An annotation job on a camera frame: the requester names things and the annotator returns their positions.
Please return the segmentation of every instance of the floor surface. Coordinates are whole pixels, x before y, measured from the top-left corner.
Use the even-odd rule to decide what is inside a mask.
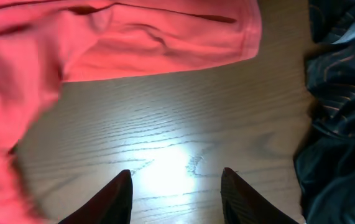
[[[308,3],[259,4],[264,31],[252,60],[65,85],[17,152],[44,213],[69,215],[130,169],[132,223],[223,223],[220,178],[230,167],[303,223],[292,155],[310,125]]]

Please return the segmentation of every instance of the dark striped fabric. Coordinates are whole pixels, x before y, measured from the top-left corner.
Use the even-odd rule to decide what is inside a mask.
[[[223,172],[221,178],[221,201],[225,224],[258,224],[250,206],[234,186],[234,181]]]
[[[303,216],[308,224],[355,224],[355,0],[309,3],[313,40],[334,50],[306,62],[318,106],[295,156]]]
[[[58,224],[129,224],[132,200],[131,172],[122,170],[87,203]]]
[[[230,168],[221,177],[221,200],[225,224],[297,224]]]

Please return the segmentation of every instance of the red fabric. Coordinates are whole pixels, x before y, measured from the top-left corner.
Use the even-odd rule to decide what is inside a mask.
[[[7,152],[62,82],[233,63],[260,33],[256,0],[0,0],[0,223],[40,223]]]

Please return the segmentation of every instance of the wood grain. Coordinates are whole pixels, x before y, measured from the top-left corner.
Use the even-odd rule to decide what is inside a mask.
[[[307,1],[259,2],[264,32],[252,60],[64,86],[17,151],[27,185],[51,219],[69,215],[130,169],[132,223],[223,223],[220,178],[231,167],[303,222],[292,155],[310,124]]]

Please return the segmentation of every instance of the wooden table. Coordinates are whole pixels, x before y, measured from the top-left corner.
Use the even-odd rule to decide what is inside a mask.
[[[220,179],[231,167],[303,223],[292,155],[310,125],[308,3],[259,4],[264,32],[252,60],[66,84],[17,152],[44,213],[69,215],[130,169],[132,223],[223,223]]]

